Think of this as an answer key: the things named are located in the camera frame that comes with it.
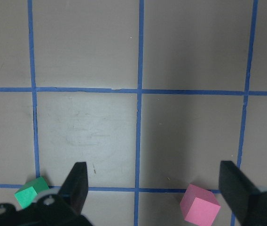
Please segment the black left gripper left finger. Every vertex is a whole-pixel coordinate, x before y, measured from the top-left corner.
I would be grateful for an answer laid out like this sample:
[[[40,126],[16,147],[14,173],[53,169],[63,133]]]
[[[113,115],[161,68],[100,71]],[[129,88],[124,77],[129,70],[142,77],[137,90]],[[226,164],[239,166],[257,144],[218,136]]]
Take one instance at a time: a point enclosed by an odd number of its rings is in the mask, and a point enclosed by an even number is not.
[[[75,211],[81,214],[88,194],[86,162],[77,162],[72,167],[58,195]]]

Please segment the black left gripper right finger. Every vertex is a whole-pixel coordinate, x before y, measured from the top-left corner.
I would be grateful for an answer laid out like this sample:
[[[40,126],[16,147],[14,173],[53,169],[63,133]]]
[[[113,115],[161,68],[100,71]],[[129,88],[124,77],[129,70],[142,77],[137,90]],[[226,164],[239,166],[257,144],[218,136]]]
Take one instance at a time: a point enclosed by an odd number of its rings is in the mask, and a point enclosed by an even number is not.
[[[232,162],[221,161],[219,190],[242,226],[267,226],[267,188],[255,186]]]

